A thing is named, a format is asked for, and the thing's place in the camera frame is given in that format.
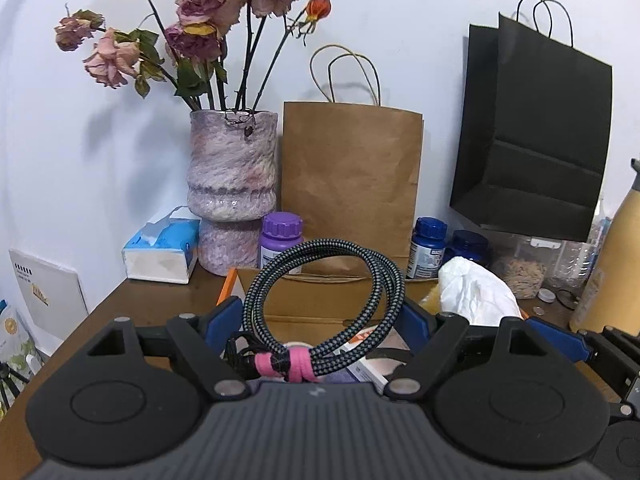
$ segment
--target blue supplement bottle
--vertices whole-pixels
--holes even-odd
[[[472,262],[485,267],[487,263],[488,248],[489,240],[482,235],[473,231],[458,229],[453,231],[451,241],[447,244],[442,264],[446,264],[450,259],[456,256],[462,256],[467,260],[471,260]]]
[[[406,276],[413,279],[437,278],[442,264],[447,225],[437,218],[423,216],[415,222]]]

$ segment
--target coiled cable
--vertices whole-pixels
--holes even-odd
[[[330,256],[357,256],[369,267],[372,279],[371,294],[358,317],[345,330],[320,343],[309,352],[316,376],[330,374],[345,368],[376,348],[393,327],[404,301],[404,276],[399,267],[379,252],[337,238],[320,238],[298,244],[271,260],[253,280],[247,291],[242,311],[242,324],[252,332],[272,354],[274,370],[286,375],[289,371],[289,351],[269,331],[264,320],[264,302],[270,288],[290,270]],[[385,315],[376,329],[356,348],[333,354],[344,343],[362,330],[378,308],[382,292],[386,296]]]

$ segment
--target black paper bag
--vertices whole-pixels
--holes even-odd
[[[486,229],[585,241],[609,146],[611,66],[505,16],[498,25],[469,27],[450,205]]]

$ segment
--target wooden table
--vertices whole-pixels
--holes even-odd
[[[24,421],[27,401],[40,384],[91,336],[117,316],[128,316],[139,326],[154,326],[164,324],[181,312],[208,312],[215,306],[223,282],[224,278],[209,274],[199,265],[189,285],[133,280],[122,282],[53,354],[0,423],[0,478],[20,480],[41,462]],[[530,316],[536,316],[533,312],[535,306],[542,306],[545,310],[543,319],[562,327],[567,326],[571,314],[557,302],[548,304],[540,300],[525,300],[520,302],[520,306]],[[594,380],[599,380],[593,373],[592,376]]]

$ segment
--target black bag handle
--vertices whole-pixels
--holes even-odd
[[[516,22],[520,23],[520,6],[522,5],[524,0],[520,0],[518,2],[518,7],[516,8]],[[547,0],[538,0],[538,2],[536,3],[535,7],[533,7],[533,24],[536,26],[536,32],[540,32],[540,28],[538,27],[538,22],[536,21],[536,7],[539,6],[539,4],[545,4],[546,7],[546,12],[549,13],[549,37],[551,38],[551,28],[554,25],[554,18],[551,15],[551,9],[549,9],[549,6],[546,4]]]
[[[571,22],[571,16],[569,15],[569,11],[566,10],[566,7],[563,4],[561,4],[558,0],[540,0],[538,3],[536,3],[533,6],[533,22],[536,24],[536,30],[538,30],[538,24],[536,23],[536,7],[539,6],[539,4],[545,4],[546,10],[549,10],[549,6],[546,4],[547,2],[558,4],[560,7],[562,7],[562,10],[564,10],[564,13],[566,14],[566,18],[569,20],[569,34],[571,35],[571,48],[573,48],[574,47],[574,24]],[[553,21],[551,21],[551,25],[549,26],[550,38],[551,38],[552,27],[553,27]]]

